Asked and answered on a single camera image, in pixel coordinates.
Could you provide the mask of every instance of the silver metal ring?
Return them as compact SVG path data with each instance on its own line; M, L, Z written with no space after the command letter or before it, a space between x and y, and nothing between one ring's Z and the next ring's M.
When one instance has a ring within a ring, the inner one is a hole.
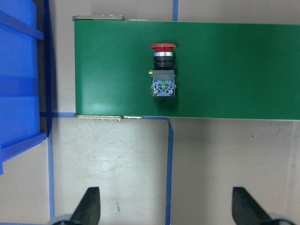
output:
M172 52L155 52L153 56L173 56Z

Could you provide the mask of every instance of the blue plastic bin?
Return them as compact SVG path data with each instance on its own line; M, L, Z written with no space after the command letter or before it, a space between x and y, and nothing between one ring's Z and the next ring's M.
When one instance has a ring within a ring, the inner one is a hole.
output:
M0 0L0 174L2 163L46 138L40 133L36 5Z

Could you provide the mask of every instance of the blue container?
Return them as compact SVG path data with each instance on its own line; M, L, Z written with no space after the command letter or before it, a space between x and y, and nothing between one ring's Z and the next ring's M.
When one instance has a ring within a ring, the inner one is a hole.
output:
M46 138L40 133L36 5L0 0L0 174L2 163Z

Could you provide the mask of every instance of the green surface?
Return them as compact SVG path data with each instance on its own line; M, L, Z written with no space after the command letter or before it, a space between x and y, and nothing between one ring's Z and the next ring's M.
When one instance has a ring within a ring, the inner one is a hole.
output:
M154 43L177 45L175 97L153 97ZM75 21L76 113L300 119L300 26Z

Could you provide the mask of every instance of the blue bin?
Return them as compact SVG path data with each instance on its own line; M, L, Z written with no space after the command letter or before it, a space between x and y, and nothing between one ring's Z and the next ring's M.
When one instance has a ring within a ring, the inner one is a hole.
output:
M0 0L0 174L2 163L46 138L40 133L36 5Z

